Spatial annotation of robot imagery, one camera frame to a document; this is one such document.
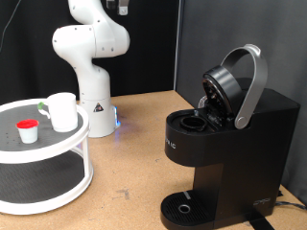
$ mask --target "black mat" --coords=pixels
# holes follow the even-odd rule
[[[33,203],[60,196],[84,178],[83,159],[68,151],[43,161],[0,164],[0,200]]]
[[[23,144],[15,124],[22,120],[35,119],[39,121],[38,139],[32,144]],[[12,108],[0,113],[0,150],[23,151],[36,150],[54,145],[75,134],[83,126],[83,117],[78,114],[78,127],[69,132],[55,132],[49,120],[37,110],[36,104]]]

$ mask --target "coffee maker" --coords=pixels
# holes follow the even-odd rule
[[[254,63],[248,85],[231,75],[245,55]],[[203,75],[199,108],[167,117],[165,153],[195,176],[192,190],[162,201],[166,228],[217,229],[272,214],[299,104],[265,88],[267,76],[257,46],[237,48]]]

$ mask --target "coffee maker lid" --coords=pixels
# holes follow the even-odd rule
[[[254,73],[251,85],[243,99],[241,87],[231,75],[231,71],[238,60],[248,54],[251,55],[254,63]],[[236,117],[235,127],[241,129],[248,125],[265,88],[267,78],[268,65],[261,50],[255,45],[247,44],[231,51],[221,65],[207,71],[204,74],[203,87],[208,101],[214,103],[224,114],[233,114]]]

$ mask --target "red lid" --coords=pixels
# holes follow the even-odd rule
[[[27,119],[27,120],[18,122],[16,124],[16,127],[19,127],[19,128],[30,128],[30,127],[37,127],[38,124],[39,124],[39,122],[37,120]]]

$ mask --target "black wall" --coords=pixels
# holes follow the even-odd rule
[[[1,33],[17,2],[0,2]],[[110,74],[111,96],[173,89],[178,0],[130,0],[127,16],[108,10],[106,0],[102,2],[131,39],[126,54],[93,59]],[[78,24],[67,0],[21,1],[0,54],[0,104],[64,91],[79,97],[75,72],[58,57],[51,42],[58,27]]]
[[[269,65],[267,87],[301,104],[282,183],[307,203],[307,2],[183,0],[182,6],[177,92],[198,106],[203,73],[231,50],[257,45]],[[252,73],[248,56],[233,71],[236,77]]]

